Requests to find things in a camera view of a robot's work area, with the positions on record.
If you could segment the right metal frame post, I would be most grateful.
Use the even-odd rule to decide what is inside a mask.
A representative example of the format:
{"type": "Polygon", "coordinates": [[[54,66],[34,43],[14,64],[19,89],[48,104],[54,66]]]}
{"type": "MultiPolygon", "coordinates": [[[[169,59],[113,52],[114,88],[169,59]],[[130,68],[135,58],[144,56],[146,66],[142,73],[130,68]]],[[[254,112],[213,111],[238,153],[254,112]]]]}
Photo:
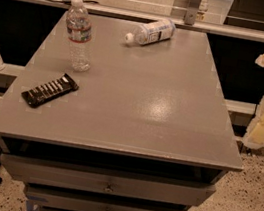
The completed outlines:
{"type": "Polygon", "coordinates": [[[185,25],[194,25],[194,22],[196,21],[196,16],[199,11],[199,5],[201,5],[201,0],[189,0],[189,3],[187,4],[186,9],[186,15],[185,17],[185,25]]]}

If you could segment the black snack bar wrapper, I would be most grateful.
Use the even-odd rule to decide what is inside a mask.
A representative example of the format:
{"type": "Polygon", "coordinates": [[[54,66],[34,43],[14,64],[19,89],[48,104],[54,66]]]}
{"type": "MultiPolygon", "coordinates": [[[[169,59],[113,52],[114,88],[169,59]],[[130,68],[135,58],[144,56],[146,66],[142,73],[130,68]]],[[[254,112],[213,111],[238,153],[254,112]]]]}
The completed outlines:
{"type": "Polygon", "coordinates": [[[51,80],[30,90],[21,93],[24,101],[31,108],[37,108],[67,93],[74,92],[79,86],[68,74],[63,74],[61,78],[51,80]]]}

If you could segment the clear water bottle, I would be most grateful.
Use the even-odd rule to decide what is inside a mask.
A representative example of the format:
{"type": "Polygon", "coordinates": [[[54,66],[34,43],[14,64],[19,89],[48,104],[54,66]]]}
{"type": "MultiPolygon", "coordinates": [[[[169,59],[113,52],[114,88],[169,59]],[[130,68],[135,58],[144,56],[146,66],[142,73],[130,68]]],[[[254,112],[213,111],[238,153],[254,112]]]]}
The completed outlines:
{"type": "Polygon", "coordinates": [[[86,71],[90,67],[89,42],[92,39],[92,25],[83,0],[71,0],[66,16],[66,30],[74,71],[86,71]]]}
{"type": "Polygon", "coordinates": [[[155,21],[153,23],[138,25],[130,33],[125,34],[127,45],[147,45],[163,40],[169,40],[176,31],[175,24],[171,19],[155,21]]]}

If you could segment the top grey drawer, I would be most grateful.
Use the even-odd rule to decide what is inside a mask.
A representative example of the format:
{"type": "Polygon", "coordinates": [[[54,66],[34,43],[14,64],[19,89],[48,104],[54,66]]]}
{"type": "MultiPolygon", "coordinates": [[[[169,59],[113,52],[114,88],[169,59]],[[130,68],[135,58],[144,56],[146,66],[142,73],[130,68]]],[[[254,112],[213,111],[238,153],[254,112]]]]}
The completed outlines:
{"type": "Polygon", "coordinates": [[[216,191],[212,184],[75,166],[24,156],[2,154],[0,161],[14,179],[22,182],[147,201],[198,206],[216,191]]]}

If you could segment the lying clear water bottle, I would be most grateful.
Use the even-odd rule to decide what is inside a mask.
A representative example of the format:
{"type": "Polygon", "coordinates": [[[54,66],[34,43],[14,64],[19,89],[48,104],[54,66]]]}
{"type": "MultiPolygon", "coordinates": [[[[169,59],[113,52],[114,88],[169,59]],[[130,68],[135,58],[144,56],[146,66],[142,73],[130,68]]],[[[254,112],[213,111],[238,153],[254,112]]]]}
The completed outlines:
{"type": "Polygon", "coordinates": [[[125,34],[127,45],[147,45],[163,40],[169,40],[176,31],[175,24],[171,19],[155,21],[153,23],[138,25],[130,33],[125,34]]]}

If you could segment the grey drawer cabinet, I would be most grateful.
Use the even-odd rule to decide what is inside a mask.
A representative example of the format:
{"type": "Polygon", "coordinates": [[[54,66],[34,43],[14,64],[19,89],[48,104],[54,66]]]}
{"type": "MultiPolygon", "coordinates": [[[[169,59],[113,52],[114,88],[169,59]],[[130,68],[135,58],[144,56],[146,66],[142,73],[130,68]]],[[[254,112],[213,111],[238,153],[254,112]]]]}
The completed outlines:
{"type": "MultiPolygon", "coordinates": [[[[207,36],[127,47],[128,21],[96,17],[90,69],[79,89],[31,108],[21,93],[68,73],[66,26],[57,23],[0,101],[3,154],[216,185],[241,168],[207,36]]],[[[22,182],[180,211],[191,206],[22,182]]]]}

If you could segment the middle grey drawer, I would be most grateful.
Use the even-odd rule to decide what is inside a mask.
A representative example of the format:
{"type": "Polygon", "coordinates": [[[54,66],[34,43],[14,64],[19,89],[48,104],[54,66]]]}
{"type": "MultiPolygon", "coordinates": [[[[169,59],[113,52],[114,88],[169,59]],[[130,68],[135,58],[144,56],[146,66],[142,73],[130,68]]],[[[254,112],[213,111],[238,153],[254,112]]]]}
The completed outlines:
{"type": "Polygon", "coordinates": [[[31,201],[48,207],[60,208],[71,211],[180,211],[152,206],[107,197],[95,197],[90,195],[78,195],[73,192],[61,192],[56,190],[26,188],[26,196],[31,201]]]}

